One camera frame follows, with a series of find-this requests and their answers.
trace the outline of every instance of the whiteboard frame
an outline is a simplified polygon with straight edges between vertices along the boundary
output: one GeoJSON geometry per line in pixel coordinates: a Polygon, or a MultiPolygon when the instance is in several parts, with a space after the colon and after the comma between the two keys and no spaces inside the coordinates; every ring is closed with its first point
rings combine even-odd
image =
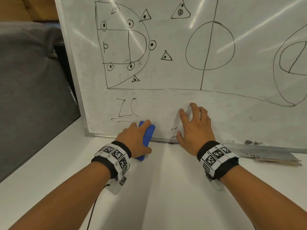
{"type": "MultiPolygon", "coordinates": [[[[65,20],[64,20],[62,2],[61,2],[61,0],[55,0],[55,3],[56,3],[56,9],[57,9],[57,12],[58,12],[58,16],[59,16],[59,22],[60,22],[60,26],[61,26],[61,30],[62,30],[62,34],[63,34],[66,53],[67,53],[68,62],[69,62],[70,70],[71,70],[71,75],[72,75],[72,79],[73,79],[74,86],[75,86],[75,92],[76,92],[77,99],[78,99],[80,114],[81,114],[81,118],[82,118],[82,121],[83,121],[83,124],[84,124],[85,135],[86,136],[92,136],[92,137],[96,136],[96,137],[104,137],[104,138],[115,139],[117,137],[117,135],[89,132],[88,124],[87,124],[87,121],[86,121],[85,109],[84,109],[81,91],[80,91],[80,86],[79,86],[79,81],[78,81],[78,77],[77,77],[77,71],[76,71],[76,68],[75,68],[75,62],[74,62],[74,58],[73,58],[73,54],[72,54],[72,50],[71,50],[71,44],[70,44],[70,40],[69,40],[69,37],[68,37],[68,34],[67,34],[67,27],[66,27],[65,20]]],[[[177,139],[167,139],[167,138],[153,137],[151,139],[151,141],[152,142],[159,142],[159,143],[179,144],[177,139]]],[[[234,149],[234,150],[245,149],[245,150],[248,150],[248,151],[250,151],[250,150],[276,151],[276,152],[278,152],[278,151],[285,152],[286,151],[286,152],[294,152],[294,153],[307,153],[307,149],[300,149],[300,148],[271,147],[271,146],[245,145],[245,144],[232,144],[232,143],[223,143],[223,145],[225,145],[225,146],[227,146],[231,149],[234,149]]]]}

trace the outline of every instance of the forearm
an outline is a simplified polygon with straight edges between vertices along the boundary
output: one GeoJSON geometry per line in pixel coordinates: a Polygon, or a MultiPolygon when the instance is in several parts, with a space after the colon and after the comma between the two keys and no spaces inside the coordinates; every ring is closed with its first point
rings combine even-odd
{"type": "Polygon", "coordinates": [[[110,179],[109,170],[92,162],[67,179],[24,216],[10,230],[77,230],[110,179]]]}
{"type": "Polygon", "coordinates": [[[307,212],[243,167],[235,166],[220,180],[257,230],[306,228],[307,212]]]}

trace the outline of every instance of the white desk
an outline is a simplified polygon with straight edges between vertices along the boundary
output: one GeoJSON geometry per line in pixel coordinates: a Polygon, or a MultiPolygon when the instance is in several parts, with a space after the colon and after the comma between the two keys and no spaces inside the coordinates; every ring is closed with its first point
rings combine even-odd
{"type": "MultiPolygon", "coordinates": [[[[0,229],[8,229],[56,186],[86,166],[110,139],[85,137],[77,120],[33,158],[0,183],[0,229]]],[[[132,159],[130,177],[114,196],[103,190],[89,230],[242,229],[254,230],[231,194],[217,191],[199,162],[179,145],[150,143],[143,162],[132,159]],[[126,215],[119,222],[117,216],[126,215]]],[[[301,166],[255,162],[240,164],[307,210],[307,154],[301,166]]],[[[81,230],[86,230],[89,215],[81,230]]]]}

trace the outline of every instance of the wire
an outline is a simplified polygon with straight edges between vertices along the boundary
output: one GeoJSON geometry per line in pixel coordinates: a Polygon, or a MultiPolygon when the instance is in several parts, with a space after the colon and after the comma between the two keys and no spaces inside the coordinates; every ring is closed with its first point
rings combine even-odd
{"type": "Polygon", "coordinates": [[[95,208],[97,199],[96,199],[95,202],[94,202],[94,205],[93,205],[93,208],[92,208],[92,212],[91,212],[91,216],[90,216],[90,220],[88,221],[88,225],[87,225],[87,229],[86,229],[86,230],[88,230],[89,227],[90,227],[90,223],[91,223],[91,219],[92,219],[92,215],[93,215],[93,212],[94,212],[94,208],[95,208]]]}

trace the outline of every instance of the wristband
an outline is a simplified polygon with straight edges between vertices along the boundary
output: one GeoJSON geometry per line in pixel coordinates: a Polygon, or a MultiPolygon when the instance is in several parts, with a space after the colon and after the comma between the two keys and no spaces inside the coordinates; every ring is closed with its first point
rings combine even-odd
{"type": "Polygon", "coordinates": [[[128,149],[128,147],[118,141],[114,143],[109,143],[98,150],[92,162],[97,161],[104,164],[111,173],[111,179],[120,180],[120,185],[123,185],[126,181],[124,174],[130,168],[129,155],[123,148],[128,149]]]}
{"type": "Polygon", "coordinates": [[[224,145],[209,141],[197,153],[209,180],[220,180],[229,170],[239,165],[239,158],[224,145]]]}

